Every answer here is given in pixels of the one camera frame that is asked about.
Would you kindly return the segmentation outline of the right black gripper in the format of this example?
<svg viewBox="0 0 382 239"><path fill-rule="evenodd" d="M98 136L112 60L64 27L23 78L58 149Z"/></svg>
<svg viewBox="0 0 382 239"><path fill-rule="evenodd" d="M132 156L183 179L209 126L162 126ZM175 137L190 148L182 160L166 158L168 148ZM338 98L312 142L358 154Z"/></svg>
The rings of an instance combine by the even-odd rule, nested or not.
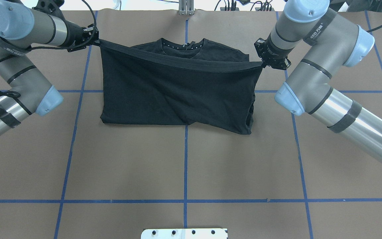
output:
<svg viewBox="0 0 382 239"><path fill-rule="evenodd" d="M259 38L254 43L257 55L261 59L261 67L267 66L278 69L287 70L291 66L291 61L288 59L288 54L291 49L280 49L274 45L270 38L264 40Z"/></svg>

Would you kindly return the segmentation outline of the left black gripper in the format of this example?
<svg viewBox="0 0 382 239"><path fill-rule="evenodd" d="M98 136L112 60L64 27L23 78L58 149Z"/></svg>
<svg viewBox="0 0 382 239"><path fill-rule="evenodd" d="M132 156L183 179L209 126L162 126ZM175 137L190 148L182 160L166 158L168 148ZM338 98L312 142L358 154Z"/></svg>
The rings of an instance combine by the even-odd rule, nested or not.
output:
<svg viewBox="0 0 382 239"><path fill-rule="evenodd" d="M91 12L93 23L88 27L80 27L76 23L65 19L60 7L65 3L63 0L39 0L34 10L45 13L49 16L53 24L53 33L49 42L43 46L36 46L38 49L65 49L68 52L82 50L98 41L98 29L96 16L91 6L83 0Z"/></svg>

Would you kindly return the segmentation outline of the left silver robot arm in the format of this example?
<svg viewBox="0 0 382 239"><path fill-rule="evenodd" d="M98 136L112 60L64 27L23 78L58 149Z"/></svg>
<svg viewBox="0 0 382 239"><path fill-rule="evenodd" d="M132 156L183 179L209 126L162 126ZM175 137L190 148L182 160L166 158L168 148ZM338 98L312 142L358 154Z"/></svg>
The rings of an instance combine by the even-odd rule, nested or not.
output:
<svg viewBox="0 0 382 239"><path fill-rule="evenodd" d="M63 0L39 0L33 8L20 0L0 0L0 136L33 114L44 116L63 97L27 57L33 50L73 52L98 41L95 12L87 27L65 19Z"/></svg>

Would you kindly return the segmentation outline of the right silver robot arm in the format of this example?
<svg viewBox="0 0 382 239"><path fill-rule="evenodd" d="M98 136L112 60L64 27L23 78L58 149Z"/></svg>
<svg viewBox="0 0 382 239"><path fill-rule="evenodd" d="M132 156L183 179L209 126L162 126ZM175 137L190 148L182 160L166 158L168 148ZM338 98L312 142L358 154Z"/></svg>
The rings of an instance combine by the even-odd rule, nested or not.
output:
<svg viewBox="0 0 382 239"><path fill-rule="evenodd" d="M342 67L367 56L374 37L329 8L329 0L288 0L267 39L254 46L262 66L287 70L299 42L309 51L281 85L275 101L300 116L308 113L382 163L382 119L329 85Z"/></svg>

